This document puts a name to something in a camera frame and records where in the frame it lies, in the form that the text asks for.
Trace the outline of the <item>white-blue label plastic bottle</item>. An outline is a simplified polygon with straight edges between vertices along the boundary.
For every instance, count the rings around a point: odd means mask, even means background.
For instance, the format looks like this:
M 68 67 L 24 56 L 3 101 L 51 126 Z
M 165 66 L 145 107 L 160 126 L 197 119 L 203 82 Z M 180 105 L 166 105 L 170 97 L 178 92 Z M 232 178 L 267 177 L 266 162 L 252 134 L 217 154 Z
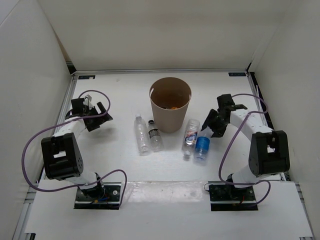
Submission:
M 184 131 L 182 147 L 181 147 L 181 150 L 183 153 L 183 158 L 185 160 L 189 160 L 192 153 L 194 152 L 199 128 L 200 128 L 200 121 L 199 120 L 190 119 L 187 122 L 185 131 Z

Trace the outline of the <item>blue-label blue-cap plastic bottle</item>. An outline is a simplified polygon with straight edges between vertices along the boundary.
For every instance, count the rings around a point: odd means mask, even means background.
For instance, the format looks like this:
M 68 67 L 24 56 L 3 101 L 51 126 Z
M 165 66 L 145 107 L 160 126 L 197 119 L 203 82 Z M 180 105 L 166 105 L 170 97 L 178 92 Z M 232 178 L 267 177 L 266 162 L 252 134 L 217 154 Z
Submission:
M 203 132 L 196 141 L 193 154 L 194 161 L 199 165 L 206 165 L 210 148 L 210 134 Z

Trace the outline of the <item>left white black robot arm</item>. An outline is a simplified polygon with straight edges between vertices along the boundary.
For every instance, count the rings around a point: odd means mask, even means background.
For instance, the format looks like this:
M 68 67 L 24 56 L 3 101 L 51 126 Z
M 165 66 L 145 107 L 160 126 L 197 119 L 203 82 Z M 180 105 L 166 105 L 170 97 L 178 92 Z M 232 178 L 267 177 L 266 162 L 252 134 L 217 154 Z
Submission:
M 71 100 L 71 115 L 65 118 L 65 125 L 52 135 L 41 140 L 45 174 L 50 180 L 68 181 L 77 186 L 86 196 L 100 200 L 105 187 L 96 172 L 84 169 L 83 158 L 77 143 L 80 134 L 92 132 L 113 118 L 101 102 L 91 103 L 91 96 Z

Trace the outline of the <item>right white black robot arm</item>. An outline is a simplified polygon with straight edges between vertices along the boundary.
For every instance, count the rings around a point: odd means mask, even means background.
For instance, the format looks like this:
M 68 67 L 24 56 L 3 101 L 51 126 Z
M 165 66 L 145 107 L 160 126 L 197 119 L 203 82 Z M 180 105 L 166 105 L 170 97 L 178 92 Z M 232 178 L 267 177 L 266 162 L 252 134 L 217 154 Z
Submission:
M 222 179 L 224 193 L 230 200 L 243 197 L 244 191 L 266 178 L 290 169 L 290 157 L 288 137 L 283 130 L 274 130 L 255 118 L 258 110 L 248 110 L 243 104 L 236 104 L 231 94 L 223 94 L 217 97 L 218 109 L 211 109 L 206 117 L 202 129 L 209 130 L 211 138 L 224 136 L 227 126 L 237 128 L 220 165 L 224 165 L 232 144 L 239 133 L 242 133 L 250 141 L 248 164 L 241 170 L 232 173 L 226 180 Z

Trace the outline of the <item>brown paper bin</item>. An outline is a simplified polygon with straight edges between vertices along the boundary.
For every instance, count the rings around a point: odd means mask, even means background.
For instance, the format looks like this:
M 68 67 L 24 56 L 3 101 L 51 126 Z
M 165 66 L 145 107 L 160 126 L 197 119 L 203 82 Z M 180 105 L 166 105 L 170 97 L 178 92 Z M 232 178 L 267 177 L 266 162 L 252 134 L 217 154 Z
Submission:
M 153 120 L 160 131 L 170 134 L 182 127 L 191 97 L 190 86 L 180 78 L 164 77 L 151 85 Z

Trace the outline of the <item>clear white-cap plastic bottle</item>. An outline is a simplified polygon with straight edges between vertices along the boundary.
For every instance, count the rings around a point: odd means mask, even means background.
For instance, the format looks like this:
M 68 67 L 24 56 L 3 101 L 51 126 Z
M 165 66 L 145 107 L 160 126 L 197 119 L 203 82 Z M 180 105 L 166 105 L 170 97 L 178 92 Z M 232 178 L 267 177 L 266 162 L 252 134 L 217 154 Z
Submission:
M 136 142 L 139 154 L 141 156 L 146 156 L 150 153 L 150 143 L 147 133 L 147 125 L 145 120 L 140 114 L 135 116 L 134 120 L 134 131 L 136 136 Z

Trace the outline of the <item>black-label plastic bottle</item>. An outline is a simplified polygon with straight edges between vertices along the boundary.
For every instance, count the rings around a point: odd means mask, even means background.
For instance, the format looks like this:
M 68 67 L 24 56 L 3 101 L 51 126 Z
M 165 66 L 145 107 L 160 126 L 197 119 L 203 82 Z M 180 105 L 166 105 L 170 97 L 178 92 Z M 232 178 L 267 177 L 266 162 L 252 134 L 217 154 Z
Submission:
M 162 151 L 164 149 L 163 140 L 154 120 L 151 119 L 148 121 L 147 131 L 152 149 L 155 152 Z

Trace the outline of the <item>aluminium frame rail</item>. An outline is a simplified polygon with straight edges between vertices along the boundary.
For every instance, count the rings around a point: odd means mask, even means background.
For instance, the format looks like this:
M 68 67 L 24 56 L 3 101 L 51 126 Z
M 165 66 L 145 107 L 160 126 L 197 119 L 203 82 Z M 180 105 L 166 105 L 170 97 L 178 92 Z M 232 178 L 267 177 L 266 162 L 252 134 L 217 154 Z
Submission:
M 153 73 L 229 73 L 247 72 L 252 62 L 245 68 L 147 68 L 147 69 L 100 69 L 77 70 L 71 61 L 66 61 L 66 66 L 72 76 L 80 75 L 112 75 L 112 74 L 153 74 Z

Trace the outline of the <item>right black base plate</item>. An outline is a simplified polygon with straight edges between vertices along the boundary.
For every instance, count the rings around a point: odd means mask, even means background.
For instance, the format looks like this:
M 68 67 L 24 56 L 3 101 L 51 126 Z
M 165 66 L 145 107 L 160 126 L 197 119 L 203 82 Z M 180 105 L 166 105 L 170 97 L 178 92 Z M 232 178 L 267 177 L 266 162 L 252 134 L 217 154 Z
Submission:
M 208 182 L 203 186 L 209 193 L 212 212 L 257 211 L 258 205 L 252 186 L 236 188 L 230 184 Z

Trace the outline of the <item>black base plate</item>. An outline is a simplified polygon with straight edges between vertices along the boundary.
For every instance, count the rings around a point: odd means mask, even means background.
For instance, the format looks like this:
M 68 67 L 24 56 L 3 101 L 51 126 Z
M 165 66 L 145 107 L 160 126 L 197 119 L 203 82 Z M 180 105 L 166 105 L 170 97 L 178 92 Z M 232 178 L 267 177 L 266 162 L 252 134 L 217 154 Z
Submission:
M 258 205 L 252 186 L 236 188 L 230 184 L 208 182 L 203 186 L 209 193 L 212 212 L 257 211 Z
M 95 197 L 85 195 L 79 188 L 76 191 L 74 209 L 76 210 L 119 210 L 122 184 L 104 182 L 104 190 Z

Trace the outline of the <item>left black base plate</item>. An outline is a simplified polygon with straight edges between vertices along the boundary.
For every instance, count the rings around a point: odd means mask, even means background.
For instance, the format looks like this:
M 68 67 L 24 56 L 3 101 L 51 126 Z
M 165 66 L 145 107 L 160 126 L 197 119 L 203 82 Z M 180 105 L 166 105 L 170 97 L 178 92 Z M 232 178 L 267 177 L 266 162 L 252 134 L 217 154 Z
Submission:
M 74 209 L 76 210 L 119 210 L 122 184 L 104 182 L 104 190 L 95 197 L 85 195 L 79 188 L 76 191 Z

